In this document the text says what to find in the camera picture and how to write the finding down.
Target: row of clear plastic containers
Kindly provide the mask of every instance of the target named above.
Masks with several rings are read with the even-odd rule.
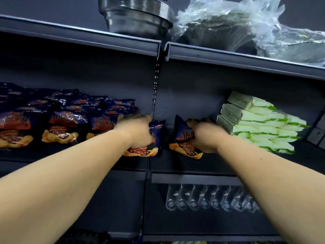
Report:
[[[225,211],[260,211],[253,197],[242,186],[170,184],[166,199],[168,210],[198,210],[200,208]]]

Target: stack of green packages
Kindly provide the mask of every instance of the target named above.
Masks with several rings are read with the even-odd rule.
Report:
[[[278,111],[273,104],[233,91],[222,106],[217,123],[229,134],[271,152],[293,154],[290,144],[299,139],[306,121]]]

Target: hand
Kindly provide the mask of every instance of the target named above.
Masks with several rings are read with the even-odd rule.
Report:
[[[187,125],[195,134],[195,139],[191,139],[189,143],[204,153],[216,153],[218,144],[228,136],[221,126],[212,122],[188,120]]]
[[[114,127],[115,132],[119,132],[120,135],[125,137],[126,142],[128,142],[129,147],[141,148],[153,142],[154,137],[149,133],[149,122],[151,121],[151,116],[146,115],[129,115],[124,117],[124,115],[119,115],[117,119],[117,124]]]

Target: person's left arm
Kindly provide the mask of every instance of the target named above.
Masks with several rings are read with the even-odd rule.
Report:
[[[129,147],[152,142],[150,116],[124,118],[114,130],[0,179],[0,243],[53,244],[76,221]]]

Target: crumpled plastic packaging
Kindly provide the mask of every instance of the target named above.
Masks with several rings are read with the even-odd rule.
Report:
[[[254,41],[258,56],[325,66],[325,32],[277,24],[269,33],[257,33]]]
[[[178,12],[173,41],[234,52],[256,34],[268,36],[284,12],[279,3],[280,0],[191,0],[185,12]]]

